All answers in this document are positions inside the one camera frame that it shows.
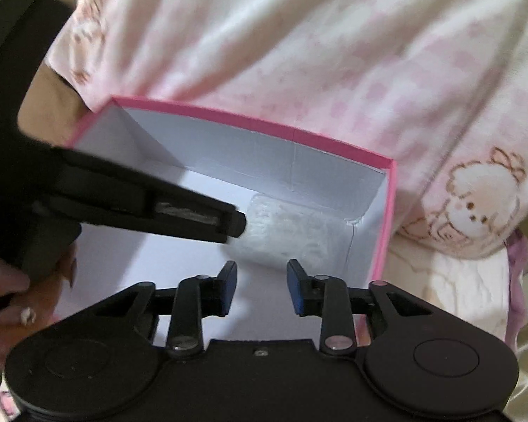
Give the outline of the person's left hand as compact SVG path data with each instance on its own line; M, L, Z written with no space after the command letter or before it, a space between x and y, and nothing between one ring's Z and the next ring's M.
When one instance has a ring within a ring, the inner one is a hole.
M68 247L52 273L37 283L0 259L0 297L11 297L6 308L0 310L0 370L8 352L51 321L64 286L74 283L76 253L75 244Z

